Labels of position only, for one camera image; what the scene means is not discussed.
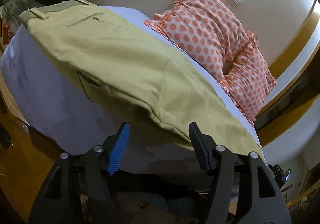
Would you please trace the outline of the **orange polka dot pillow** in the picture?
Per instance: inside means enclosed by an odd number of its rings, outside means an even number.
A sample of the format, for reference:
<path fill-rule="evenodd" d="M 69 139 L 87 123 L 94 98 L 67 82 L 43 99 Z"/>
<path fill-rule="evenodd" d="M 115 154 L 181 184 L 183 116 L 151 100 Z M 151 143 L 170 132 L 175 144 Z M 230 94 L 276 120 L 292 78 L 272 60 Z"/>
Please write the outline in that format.
<path fill-rule="evenodd" d="M 233 61 L 249 41 L 241 22 L 221 0 L 175 0 L 168 10 L 144 23 L 186 52 L 221 85 L 227 85 L 224 62 Z"/>
<path fill-rule="evenodd" d="M 225 79 L 233 102 L 253 125 L 277 81 L 260 52 L 259 39 L 251 31 L 245 32 L 248 43 L 235 56 Z"/>

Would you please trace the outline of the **wooden headboard trim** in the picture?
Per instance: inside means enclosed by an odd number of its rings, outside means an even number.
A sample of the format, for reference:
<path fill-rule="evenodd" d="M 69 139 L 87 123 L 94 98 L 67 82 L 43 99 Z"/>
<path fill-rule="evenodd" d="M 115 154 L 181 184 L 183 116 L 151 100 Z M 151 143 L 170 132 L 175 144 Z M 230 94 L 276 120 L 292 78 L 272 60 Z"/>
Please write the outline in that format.
<path fill-rule="evenodd" d="M 274 110 L 312 62 L 319 48 L 319 2 L 316 0 L 301 28 L 277 59 L 269 66 L 277 85 L 268 95 L 261 117 Z"/>

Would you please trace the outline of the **khaki pants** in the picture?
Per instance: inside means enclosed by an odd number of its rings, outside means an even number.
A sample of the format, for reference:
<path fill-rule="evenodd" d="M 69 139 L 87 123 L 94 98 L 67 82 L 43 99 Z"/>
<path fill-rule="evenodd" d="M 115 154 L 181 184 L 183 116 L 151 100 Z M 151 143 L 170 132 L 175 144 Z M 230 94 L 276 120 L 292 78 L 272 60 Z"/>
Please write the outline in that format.
<path fill-rule="evenodd" d="M 85 0 L 30 8 L 20 21 L 47 59 L 87 98 L 130 123 L 147 147 L 191 149 L 189 124 L 230 151 L 263 150 L 222 86 L 166 40 Z"/>

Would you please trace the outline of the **white bed sheet mattress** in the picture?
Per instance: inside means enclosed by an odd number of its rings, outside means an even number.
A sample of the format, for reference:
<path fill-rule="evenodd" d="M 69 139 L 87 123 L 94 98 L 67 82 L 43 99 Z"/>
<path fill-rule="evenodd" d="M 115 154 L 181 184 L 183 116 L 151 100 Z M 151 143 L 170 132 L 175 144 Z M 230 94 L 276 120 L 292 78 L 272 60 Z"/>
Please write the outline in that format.
<path fill-rule="evenodd" d="M 173 45 L 146 26 L 145 16 L 139 11 L 124 7 L 105 8 Z M 23 24 L 1 58 L 1 71 L 28 123 L 72 155 L 84 154 L 100 145 L 124 122 L 90 101 L 81 89 L 61 74 L 35 44 Z M 184 149 L 173 144 L 147 147 L 134 137 L 132 125 L 130 130 L 129 143 L 120 166 L 122 170 L 135 174 L 184 176 L 200 172 L 192 148 Z"/>

